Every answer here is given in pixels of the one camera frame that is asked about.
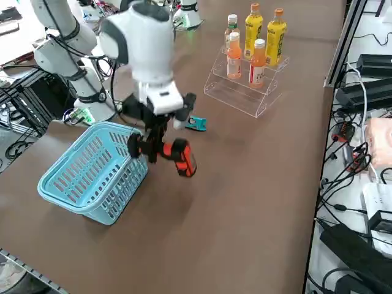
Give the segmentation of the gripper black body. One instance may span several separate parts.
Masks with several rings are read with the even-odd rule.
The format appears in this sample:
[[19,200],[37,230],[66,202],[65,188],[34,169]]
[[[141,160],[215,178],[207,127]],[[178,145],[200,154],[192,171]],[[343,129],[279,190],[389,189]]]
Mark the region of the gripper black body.
[[155,115],[152,110],[139,102],[136,97],[131,94],[122,103],[122,113],[128,117],[143,121],[146,130],[165,124],[171,119],[173,120],[173,127],[175,129],[180,129],[187,125],[190,113],[194,109],[196,98],[197,96],[194,93],[187,93],[183,96],[183,108],[166,114]]

